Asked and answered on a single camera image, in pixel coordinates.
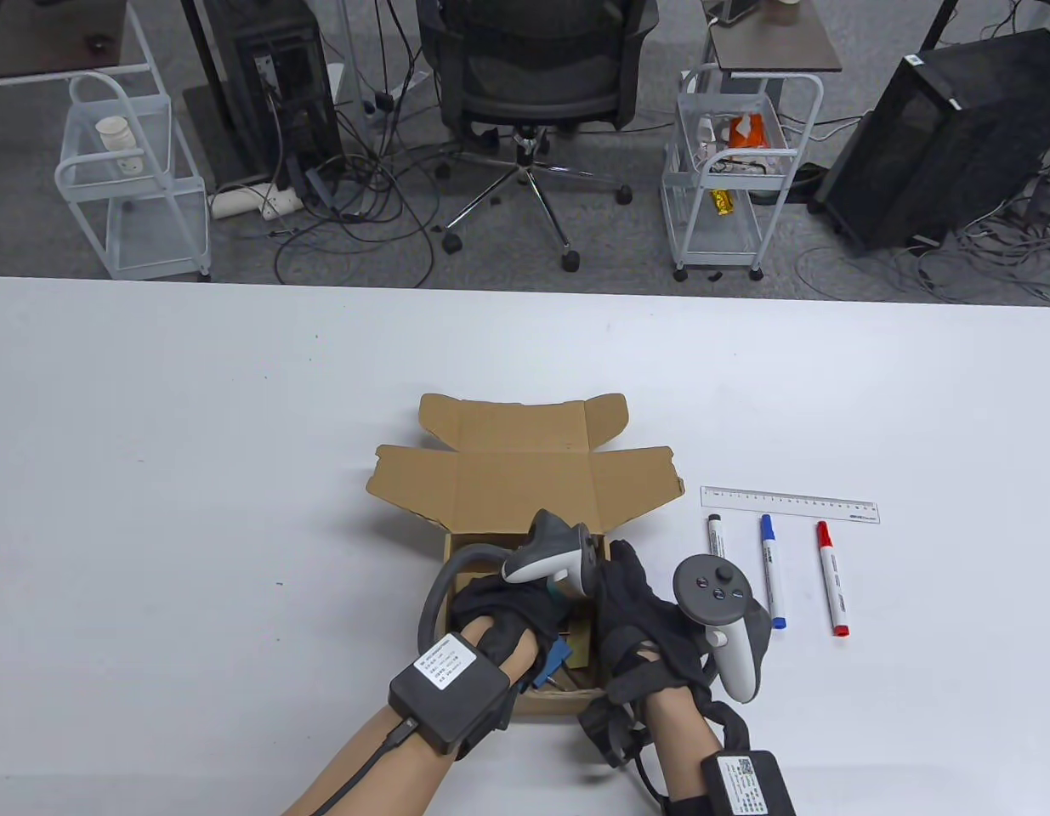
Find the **marker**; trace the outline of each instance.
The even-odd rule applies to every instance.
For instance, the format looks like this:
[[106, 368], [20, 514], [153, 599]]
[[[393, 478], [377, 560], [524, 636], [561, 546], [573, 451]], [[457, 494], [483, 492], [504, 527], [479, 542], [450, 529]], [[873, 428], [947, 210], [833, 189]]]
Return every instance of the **marker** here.
[[826, 521], [820, 521], [816, 525], [816, 533], [820, 540], [820, 563], [823, 564], [823, 582], [827, 586], [827, 603], [831, 606], [831, 623], [835, 626], [835, 636], [848, 637], [850, 627], [846, 623], [846, 598], [842, 594], [838, 556], [835, 555], [835, 545], [831, 541]]
[[763, 516], [762, 566], [766, 568], [766, 603], [771, 607], [771, 618], [775, 629], [785, 628], [785, 602], [781, 595], [781, 568], [778, 564], [778, 542], [774, 539], [774, 522]]
[[726, 537], [721, 535], [721, 517], [716, 512], [707, 518], [707, 538], [710, 539], [710, 555], [723, 559], [726, 557]]

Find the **white cup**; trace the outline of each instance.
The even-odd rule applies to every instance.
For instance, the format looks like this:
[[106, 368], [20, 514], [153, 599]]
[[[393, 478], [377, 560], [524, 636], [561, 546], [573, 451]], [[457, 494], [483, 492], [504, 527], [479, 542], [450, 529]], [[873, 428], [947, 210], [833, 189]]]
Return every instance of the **white cup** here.
[[[128, 127], [124, 117], [105, 117], [98, 122], [94, 127], [98, 135], [101, 137], [101, 144], [106, 150], [133, 150], [139, 145], [135, 144], [135, 133]], [[130, 159], [118, 159], [117, 164], [124, 175], [140, 175], [143, 173], [143, 159], [132, 155]]]

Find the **vr controller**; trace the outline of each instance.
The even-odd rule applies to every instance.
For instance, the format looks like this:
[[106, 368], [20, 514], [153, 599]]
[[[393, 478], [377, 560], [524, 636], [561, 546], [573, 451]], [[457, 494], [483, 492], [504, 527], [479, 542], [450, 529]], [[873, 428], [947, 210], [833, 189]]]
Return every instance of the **vr controller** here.
[[[525, 583], [546, 578], [592, 598], [597, 570], [586, 525], [571, 528], [554, 514], [540, 510], [528, 543], [502, 564], [502, 579]], [[727, 694], [737, 703], [751, 703], [758, 694], [773, 626], [751, 594], [747, 577], [730, 561], [692, 556], [676, 567], [672, 588], [679, 609], [704, 626], [710, 653], [707, 672], [716, 668]]]
[[751, 703], [762, 679], [762, 656], [773, 625], [770, 613], [751, 595], [747, 577], [717, 556], [692, 556], [676, 567], [672, 590], [679, 609], [704, 626], [708, 660], [727, 694], [737, 703]]

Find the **orange package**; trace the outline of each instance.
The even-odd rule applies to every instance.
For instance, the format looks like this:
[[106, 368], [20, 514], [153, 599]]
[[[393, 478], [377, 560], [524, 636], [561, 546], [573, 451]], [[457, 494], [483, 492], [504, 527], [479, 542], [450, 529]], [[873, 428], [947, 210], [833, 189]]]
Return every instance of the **orange package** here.
[[730, 147], [736, 149], [770, 147], [761, 113], [743, 113], [742, 117], [732, 120]]

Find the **black glove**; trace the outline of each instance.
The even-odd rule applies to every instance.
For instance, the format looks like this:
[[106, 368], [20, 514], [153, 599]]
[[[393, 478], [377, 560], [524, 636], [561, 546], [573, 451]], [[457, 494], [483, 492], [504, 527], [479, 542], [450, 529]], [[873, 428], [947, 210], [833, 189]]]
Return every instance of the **black glove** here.
[[[606, 689], [609, 705], [640, 704], [660, 690], [688, 687], [704, 717], [726, 727], [726, 749], [748, 746], [743, 720], [710, 693], [716, 669], [702, 668], [704, 628], [676, 604], [653, 593], [642, 562], [626, 541], [611, 542], [611, 560], [600, 564], [596, 606], [601, 660], [611, 674]], [[659, 660], [638, 655], [644, 645], [651, 645], [648, 649]]]
[[531, 683], [547, 664], [547, 653], [559, 640], [559, 625], [566, 618], [568, 604], [547, 589], [547, 580], [531, 583], [505, 583], [501, 576], [478, 578], [459, 591], [449, 606], [449, 628], [465, 628], [476, 618], [489, 614], [494, 626], [486, 630], [476, 649], [501, 665], [517, 649], [525, 630], [531, 629], [540, 645], [540, 655], [532, 668], [521, 677]]

